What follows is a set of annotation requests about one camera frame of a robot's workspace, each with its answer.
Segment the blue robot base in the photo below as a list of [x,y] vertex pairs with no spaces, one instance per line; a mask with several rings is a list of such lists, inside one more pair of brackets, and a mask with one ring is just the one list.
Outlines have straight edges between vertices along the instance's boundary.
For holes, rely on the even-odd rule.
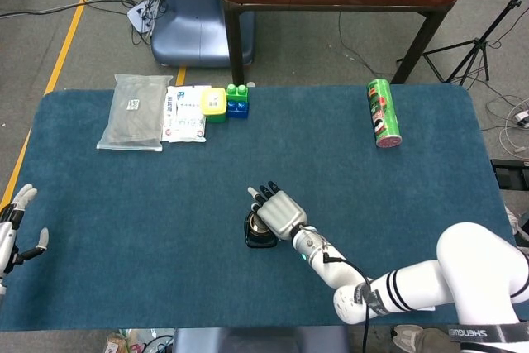
[[[243,62],[254,58],[255,14],[240,16]],[[171,66],[226,68],[230,56],[222,10],[214,18],[201,19],[167,11],[156,21],[151,38],[155,60]]]

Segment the white robotic arm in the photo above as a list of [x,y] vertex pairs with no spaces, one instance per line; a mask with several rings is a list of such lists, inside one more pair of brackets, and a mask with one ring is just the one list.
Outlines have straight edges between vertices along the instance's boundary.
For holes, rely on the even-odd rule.
[[529,325],[519,324],[512,308],[512,303],[529,299],[529,259],[491,231],[474,223],[456,224],[441,235],[438,260],[366,280],[307,225],[307,214],[297,203],[274,183],[269,186],[273,193],[264,186],[263,195],[248,189],[258,203],[254,210],[280,240],[292,239],[310,266],[337,289],[334,305],[342,321],[363,322],[366,304],[369,317],[376,317],[454,302],[463,326],[451,328],[450,335],[464,342],[463,351],[529,352]]
[[6,287],[2,284],[6,274],[14,266],[22,265],[25,261],[42,254],[48,246],[48,229],[41,230],[39,242],[35,248],[19,253],[16,245],[17,233],[20,228],[27,204],[35,198],[37,190],[27,184],[17,193],[11,204],[0,211],[0,304],[6,294]]

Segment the robot finger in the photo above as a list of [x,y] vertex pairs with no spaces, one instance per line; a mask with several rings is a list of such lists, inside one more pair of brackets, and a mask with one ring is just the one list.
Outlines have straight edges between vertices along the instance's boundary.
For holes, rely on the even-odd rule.
[[257,192],[255,189],[253,189],[251,186],[248,187],[248,193],[251,194],[251,197],[254,198],[254,200],[259,203],[261,206],[266,203],[265,198],[263,198],[259,192]]
[[272,192],[270,192],[265,186],[261,185],[259,186],[259,189],[261,189],[261,192],[263,192],[263,195],[266,197],[266,198],[271,198],[272,196],[274,196],[274,194]]
[[277,193],[277,192],[279,192],[281,190],[279,188],[279,186],[274,184],[274,182],[272,182],[272,181],[268,182],[268,186],[270,186],[270,189],[272,189],[272,192],[274,192],[274,193]]

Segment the floor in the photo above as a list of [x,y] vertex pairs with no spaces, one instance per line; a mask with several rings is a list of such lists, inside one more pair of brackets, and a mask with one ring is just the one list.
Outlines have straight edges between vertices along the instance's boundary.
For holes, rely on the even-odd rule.
[[[0,0],[0,13],[15,10],[40,10],[78,0]],[[436,48],[480,35],[508,0],[459,0],[436,34],[430,47]],[[492,38],[506,31],[527,7],[505,19]],[[69,29],[74,10],[45,17],[18,17],[0,20],[0,190],[4,190],[31,127],[33,115],[49,82],[55,61]],[[263,12],[258,15],[255,62],[247,70],[247,79],[259,86],[360,84],[369,82],[371,73],[352,60],[343,50],[337,29],[337,13]],[[490,50],[491,85],[503,94],[527,97],[527,57],[529,30],[524,17],[502,39],[499,50]],[[395,60],[411,43],[422,18],[418,15],[351,13],[342,17],[345,42],[358,50],[374,69],[392,73]],[[310,58],[297,58],[310,54]],[[463,55],[456,50],[435,58],[445,74]],[[175,68],[162,67],[154,61],[150,48],[131,43],[130,27],[124,16],[85,8],[69,53],[65,57],[55,90],[112,88],[113,75],[172,74]],[[231,82],[228,69],[188,69],[185,83],[211,83],[224,86]],[[435,83],[436,77],[421,61],[409,83]],[[485,104],[497,94],[476,82],[470,95],[474,100],[482,128],[498,126],[502,119],[490,116]],[[493,111],[505,116],[510,107],[497,101]],[[511,158],[498,143],[499,129],[484,131],[492,158]],[[527,136],[515,131],[518,145],[527,144]],[[505,193],[508,206],[520,214],[527,210],[528,193]],[[360,340],[359,328],[352,332],[354,345]],[[109,331],[62,331],[0,333],[2,352],[53,351],[86,353],[102,351]],[[391,347],[388,328],[374,330],[369,337],[369,351],[397,351]]]

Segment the chips can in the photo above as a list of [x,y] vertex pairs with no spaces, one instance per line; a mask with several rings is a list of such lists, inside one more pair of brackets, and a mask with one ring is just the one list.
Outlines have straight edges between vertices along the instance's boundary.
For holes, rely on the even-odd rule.
[[374,138],[379,148],[400,145],[403,138],[398,130],[393,99],[386,79],[375,79],[367,86],[367,98],[371,110]]

